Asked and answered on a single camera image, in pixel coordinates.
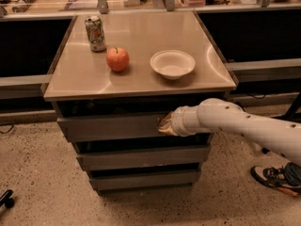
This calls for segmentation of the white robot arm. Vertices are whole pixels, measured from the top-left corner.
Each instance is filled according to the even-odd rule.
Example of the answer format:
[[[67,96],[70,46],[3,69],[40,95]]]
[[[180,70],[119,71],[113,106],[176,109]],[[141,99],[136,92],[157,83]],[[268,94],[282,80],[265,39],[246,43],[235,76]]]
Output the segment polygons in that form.
[[[240,135],[301,165],[299,122],[250,114],[220,99],[210,98],[196,106],[178,107],[159,122],[158,131],[180,137],[217,131]]]

